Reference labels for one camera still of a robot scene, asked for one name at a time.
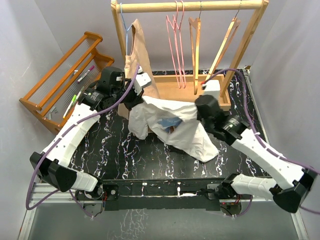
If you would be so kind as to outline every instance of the marker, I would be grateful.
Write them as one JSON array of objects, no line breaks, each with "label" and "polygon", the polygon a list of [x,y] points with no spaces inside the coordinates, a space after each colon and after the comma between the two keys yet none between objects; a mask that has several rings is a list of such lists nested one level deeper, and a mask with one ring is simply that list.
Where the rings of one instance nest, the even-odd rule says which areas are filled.
[{"label": "marker", "polygon": [[92,71],[95,68],[94,65],[92,65],[88,71],[86,71],[84,74],[82,74],[82,76],[77,80],[78,83],[80,83],[82,81],[82,79],[85,78],[85,76],[87,76],[88,73],[90,73],[90,71]]},{"label": "marker", "polygon": [[66,109],[66,111],[65,111],[64,115],[63,115],[63,119],[65,119],[65,118],[66,118],[67,113],[68,113],[68,112],[69,112],[69,110],[71,109],[71,107],[72,107],[72,105],[74,104],[74,102],[75,102],[76,98],[77,98],[77,95],[73,95],[73,98],[72,98],[72,100],[71,100],[71,102],[70,102],[69,106],[67,107],[67,109]]}]

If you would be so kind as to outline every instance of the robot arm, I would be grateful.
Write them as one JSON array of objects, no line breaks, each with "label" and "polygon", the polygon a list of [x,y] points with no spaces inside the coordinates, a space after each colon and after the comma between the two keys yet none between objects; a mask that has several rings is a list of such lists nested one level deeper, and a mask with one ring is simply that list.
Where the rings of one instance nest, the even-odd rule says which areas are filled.
[{"label": "robot arm", "polygon": [[[143,88],[151,84],[151,79],[147,73],[143,73],[142,69],[139,73],[133,83],[133,88],[122,101],[129,110],[143,101],[141,98]],[[73,189],[87,192],[86,195],[89,198],[101,196],[102,184],[97,177],[68,167],[78,145],[89,129],[100,119],[100,115],[90,117],[79,124],[77,122],[110,107],[115,101],[119,100],[127,89],[129,81],[130,79],[125,79],[124,73],[118,68],[106,67],[102,70],[100,80],[92,83],[83,92],[71,117],[54,140],[41,154],[34,152],[31,155],[31,164],[33,168],[36,168],[41,157],[48,152],[37,172],[40,179],[61,192]],[[75,125],[75,127],[65,135],[67,129],[72,125]]]},{"label": "robot arm", "polygon": [[250,177],[239,173],[228,176],[219,186],[217,195],[232,198],[249,194],[274,200],[282,209],[295,213],[309,193],[317,174],[303,167],[279,159],[267,149],[275,149],[257,141],[249,124],[239,116],[229,116],[219,107],[218,101],[205,94],[195,101],[198,118],[204,128],[217,139],[241,151],[268,172],[272,178]]}]

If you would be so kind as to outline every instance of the clothes hanger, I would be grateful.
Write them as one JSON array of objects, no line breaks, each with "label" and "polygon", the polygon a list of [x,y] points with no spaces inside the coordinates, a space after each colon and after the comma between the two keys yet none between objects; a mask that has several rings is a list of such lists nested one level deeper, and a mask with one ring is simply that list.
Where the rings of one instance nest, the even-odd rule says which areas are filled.
[{"label": "clothes hanger", "polygon": [[132,24],[128,28],[126,27],[125,18],[124,18],[124,15],[122,13],[122,2],[120,3],[120,12],[121,12],[123,26],[124,26],[124,29],[125,29],[125,55],[128,55],[128,32],[131,29]]},{"label": "clothes hanger", "polygon": [[[169,39],[169,45],[170,45],[170,50],[171,50],[172,63],[173,63],[174,74],[175,74],[176,81],[177,81],[179,89],[181,87],[186,88],[185,61],[184,61],[184,53],[183,53],[182,38],[181,38],[181,25],[182,25],[182,22],[183,22],[183,19],[184,19],[184,15],[185,15],[185,4],[184,4],[184,2],[182,0],[180,2],[182,3],[182,17],[181,17],[180,23],[179,24],[177,23],[178,14],[179,14],[179,8],[178,8],[178,2],[177,1],[175,1],[175,4],[176,4],[176,16],[174,16],[174,15],[172,16],[172,22],[170,21],[169,16],[168,15],[166,16],[166,29],[167,29],[167,32],[168,32],[168,39]],[[169,25],[168,25],[168,23],[170,23],[170,25],[171,25],[171,27],[173,29],[174,45],[175,45],[175,52],[176,52],[177,63],[178,63],[178,71],[179,71],[179,76],[180,76],[180,83],[179,83],[179,79],[178,79],[178,75],[177,75],[175,57],[174,57],[172,46],[171,46],[171,39],[170,39],[170,34],[169,34]],[[179,43],[180,43],[182,67],[181,67],[181,64],[180,64],[178,39],[177,39],[177,30],[179,31]]]},{"label": "clothes hanger", "polygon": [[[199,79],[199,44],[200,44],[200,32],[201,32],[201,21],[200,16],[202,12],[202,1],[200,1],[200,13],[199,17],[193,19],[189,17],[189,28],[190,28],[190,40],[191,40],[191,55],[192,55],[192,71],[193,71],[193,93],[194,95],[198,92],[198,79]],[[195,47],[194,47],[194,36],[193,30],[196,30],[195,35]]]},{"label": "clothes hanger", "polygon": [[223,39],[223,42],[220,46],[220,49],[218,51],[218,53],[216,54],[215,56],[215,59],[211,65],[211,68],[209,70],[209,73],[208,75],[206,76],[205,80],[208,80],[212,74],[214,74],[215,70],[217,69],[221,59],[224,57],[232,39],[234,38],[234,36],[236,35],[236,32],[238,30],[238,27],[240,25],[240,20],[237,19],[237,15],[239,13],[239,10],[240,10],[240,6],[241,6],[241,2],[242,0],[240,1],[240,5],[239,5],[239,9],[238,11],[236,12],[234,18],[232,19],[229,27],[228,27],[228,30],[226,31],[226,34],[224,36],[224,39]]}]

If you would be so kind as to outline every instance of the blue hanger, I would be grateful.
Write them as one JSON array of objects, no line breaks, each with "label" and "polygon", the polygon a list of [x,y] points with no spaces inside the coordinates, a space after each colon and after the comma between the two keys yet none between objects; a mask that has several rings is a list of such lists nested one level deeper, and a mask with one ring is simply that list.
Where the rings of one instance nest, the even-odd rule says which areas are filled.
[{"label": "blue hanger", "polygon": [[125,28],[125,55],[128,55],[128,32],[131,29],[132,24],[127,28],[124,15],[122,13],[122,2],[120,3],[120,11],[121,11],[123,26]]}]

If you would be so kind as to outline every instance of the pink marker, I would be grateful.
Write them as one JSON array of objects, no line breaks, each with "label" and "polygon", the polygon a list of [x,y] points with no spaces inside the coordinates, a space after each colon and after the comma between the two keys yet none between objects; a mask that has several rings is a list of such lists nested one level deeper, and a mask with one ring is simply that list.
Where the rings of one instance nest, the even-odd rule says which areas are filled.
[{"label": "pink marker", "polygon": [[90,73],[90,71],[92,71],[94,68],[95,68],[94,65],[92,67],[90,67],[88,71],[86,71],[84,74],[82,74],[82,76],[77,80],[77,82],[80,83],[82,81],[82,79],[84,79],[85,76],[87,76],[87,74]]}]

